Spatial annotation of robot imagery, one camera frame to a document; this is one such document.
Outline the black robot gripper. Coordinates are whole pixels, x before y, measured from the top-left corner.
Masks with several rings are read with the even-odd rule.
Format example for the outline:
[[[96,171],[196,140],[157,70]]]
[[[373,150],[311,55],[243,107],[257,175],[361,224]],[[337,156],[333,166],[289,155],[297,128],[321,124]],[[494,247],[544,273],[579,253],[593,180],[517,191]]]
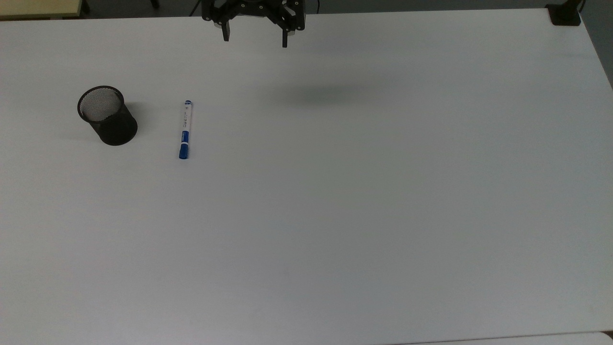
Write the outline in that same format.
[[[202,0],[202,18],[222,29],[225,42],[230,40],[230,20],[239,15],[268,18],[282,30],[282,47],[287,48],[289,32],[305,29],[305,5],[302,0]]]

